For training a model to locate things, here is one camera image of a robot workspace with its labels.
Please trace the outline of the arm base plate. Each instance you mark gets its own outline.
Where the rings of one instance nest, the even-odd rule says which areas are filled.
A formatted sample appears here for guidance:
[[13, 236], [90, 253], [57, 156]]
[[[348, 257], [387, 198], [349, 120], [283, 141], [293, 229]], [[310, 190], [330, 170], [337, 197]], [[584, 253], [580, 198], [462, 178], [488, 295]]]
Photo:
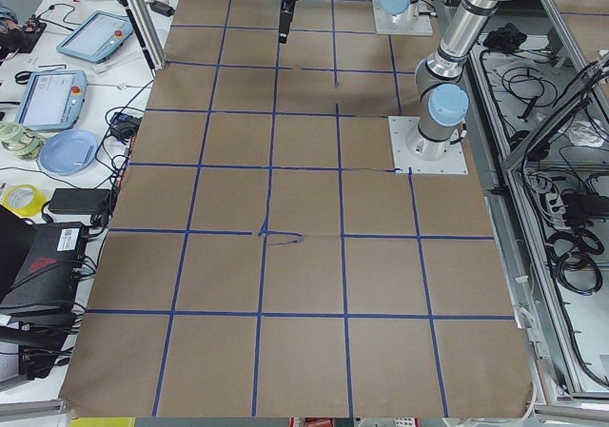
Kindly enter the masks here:
[[424, 2], [411, 4], [409, 8], [398, 15], [387, 12], [381, 0], [372, 0], [375, 30], [378, 34], [432, 36], [431, 17], [426, 11]]
[[394, 170], [401, 174], [467, 175], [460, 134], [431, 142], [419, 132], [419, 117], [390, 116], [388, 127]]

